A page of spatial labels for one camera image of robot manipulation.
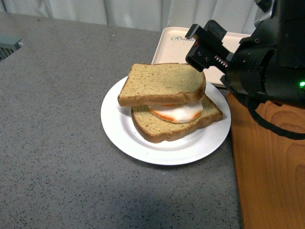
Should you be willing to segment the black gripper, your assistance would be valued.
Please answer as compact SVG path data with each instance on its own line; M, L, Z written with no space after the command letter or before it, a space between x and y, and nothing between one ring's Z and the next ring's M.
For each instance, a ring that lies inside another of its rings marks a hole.
M204 27L193 24L185 36L195 39L186 62L200 72L210 66L227 70L221 81L233 93L261 102L304 105L304 19L260 22L250 37L240 41L234 55L223 46L226 34L215 20Z

